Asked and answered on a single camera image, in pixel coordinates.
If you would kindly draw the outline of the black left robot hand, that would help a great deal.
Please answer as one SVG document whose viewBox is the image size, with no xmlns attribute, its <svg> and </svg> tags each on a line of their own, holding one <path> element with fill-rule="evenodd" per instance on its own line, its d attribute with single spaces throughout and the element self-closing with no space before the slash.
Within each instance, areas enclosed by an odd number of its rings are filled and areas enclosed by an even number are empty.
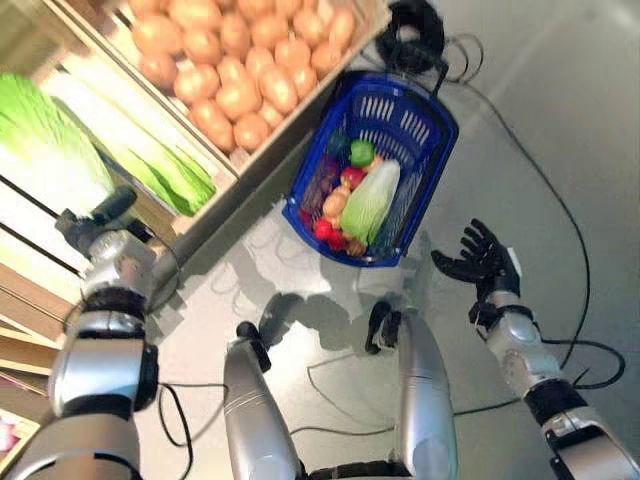
<svg viewBox="0 0 640 480">
<path fill-rule="evenodd" d="M 86 255 L 91 245 L 112 230 L 126 230 L 132 223 L 127 211 L 134 205 L 137 195 L 131 187 L 120 186 L 98 204 L 87 216 L 78 217 L 65 209 L 55 221 L 67 244 Z"/>
</svg>

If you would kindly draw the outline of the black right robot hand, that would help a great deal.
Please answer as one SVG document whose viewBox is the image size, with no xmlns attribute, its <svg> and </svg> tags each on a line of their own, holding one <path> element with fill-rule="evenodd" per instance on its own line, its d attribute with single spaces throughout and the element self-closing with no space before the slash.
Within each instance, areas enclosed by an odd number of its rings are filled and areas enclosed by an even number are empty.
<svg viewBox="0 0 640 480">
<path fill-rule="evenodd" d="M 462 249 L 454 258 L 439 250 L 431 252 L 435 267 L 445 276 L 476 287 L 478 301 L 497 291 L 520 296 L 520 274 L 496 235 L 480 220 L 472 219 L 460 239 Z"/>
</svg>

